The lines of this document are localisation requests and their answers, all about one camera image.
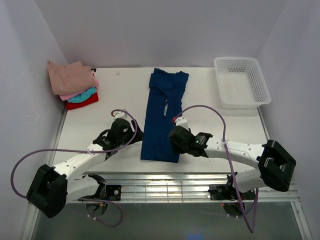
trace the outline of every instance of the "pink cloth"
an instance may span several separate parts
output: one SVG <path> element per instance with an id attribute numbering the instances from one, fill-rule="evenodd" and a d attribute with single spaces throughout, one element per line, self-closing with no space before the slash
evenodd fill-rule
<path id="1" fill-rule="evenodd" d="M 48 61 L 48 73 L 54 95 L 69 95 L 86 90 L 95 84 L 91 67 L 81 61 L 66 66 Z"/>
<path id="2" fill-rule="evenodd" d="M 98 80 L 96 79 L 96 77 L 95 77 L 95 75 L 94 75 L 93 73 L 92 73 L 92 75 L 93 75 L 93 77 L 94 77 L 95 83 L 94 83 L 93 86 L 91 86 L 91 88 L 92 88 L 92 87 L 98 87 L 98 86 L 99 86 L 99 82 L 98 82 Z M 88 90 L 88 88 L 86 88 L 86 89 L 84 89 L 84 90 L 82 90 L 82 91 L 76 92 L 76 93 L 72 93 L 72 94 L 68 94 L 68 95 L 59 95 L 59 96 L 60 96 L 60 98 L 61 98 L 62 101 L 66 101 L 66 100 L 72 99 L 73 97 L 75 97 L 75 96 L 77 96 L 77 95 L 79 95 L 79 94 L 84 93 L 84 92 L 87 91 L 87 90 Z"/>

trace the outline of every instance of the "blue pants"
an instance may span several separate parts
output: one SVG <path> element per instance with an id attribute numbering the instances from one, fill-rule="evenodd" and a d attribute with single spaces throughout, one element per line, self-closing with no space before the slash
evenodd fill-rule
<path id="1" fill-rule="evenodd" d="M 158 68 L 151 74 L 141 159 L 179 161 L 179 154 L 174 154 L 168 135 L 174 128 L 173 118 L 182 111 L 181 99 L 188 77 L 189 74 L 182 71 L 167 73 Z"/>

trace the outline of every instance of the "gray wall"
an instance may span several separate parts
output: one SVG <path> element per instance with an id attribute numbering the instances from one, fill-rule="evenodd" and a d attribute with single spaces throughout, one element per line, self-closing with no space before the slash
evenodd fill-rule
<path id="1" fill-rule="evenodd" d="M 258 61 L 272 102 L 262 108 L 271 138 L 297 160 L 295 181 L 314 239 L 320 239 L 320 1 L 289 0 Z"/>
<path id="2" fill-rule="evenodd" d="M 51 144 L 63 106 L 51 93 L 46 65 L 66 60 L 33 0 L 0 0 L 0 33 L 0 238 L 17 240 L 28 204 L 11 190 L 11 170 Z M 15 176 L 19 191 L 27 193 L 45 160 L 45 153 L 25 160 Z"/>
<path id="3" fill-rule="evenodd" d="M 287 0 L 35 0 L 68 62 L 212 67 L 257 57 Z"/>

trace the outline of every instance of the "tabletop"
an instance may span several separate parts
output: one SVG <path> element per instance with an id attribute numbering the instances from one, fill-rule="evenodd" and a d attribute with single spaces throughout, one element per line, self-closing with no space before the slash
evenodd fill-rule
<path id="1" fill-rule="evenodd" d="M 161 67 L 169 73 L 183 71 L 189 74 L 182 109 L 191 105 L 208 105 L 218 110 L 226 121 L 227 140 L 248 144 L 265 144 L 267 137 L 258 109 L 222 109 L 216 73 L 213 67 Z M 141 130 L 145 125 L 149 96 L 149 80 L 153 67 L 97 68 L 95 77 L 99 101 L 66 113 L 59 149 L 84 150 L 113 123 L 111 111 L 126 109 L 135 117 Z M 193 108 L 183 114 L 192 133 L 211 133 L 222 136 L 220 118 L 206 108 Z M 141 142 L 120 150 L 107 161 L 94 166 L 96 173 L 229 173 L 227 160 L 220 158 L 193 157 L 182 154 L 178 163 L 140 160 Z M 75 153 L 57 152 L 53 165 L 73 157 Z M 238 172 L 251 170 L 250 166 L 235 162 Z"/>

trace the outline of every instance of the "plastic basket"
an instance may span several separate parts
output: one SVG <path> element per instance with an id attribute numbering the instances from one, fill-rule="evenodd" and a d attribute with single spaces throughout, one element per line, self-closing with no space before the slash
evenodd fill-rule
<path id="1" fill-rule="evenodd" d="M 216 80 L 224 109 L 254 109 L 271 102 L 271 96 L 255 58 L 218 57 Z"/>

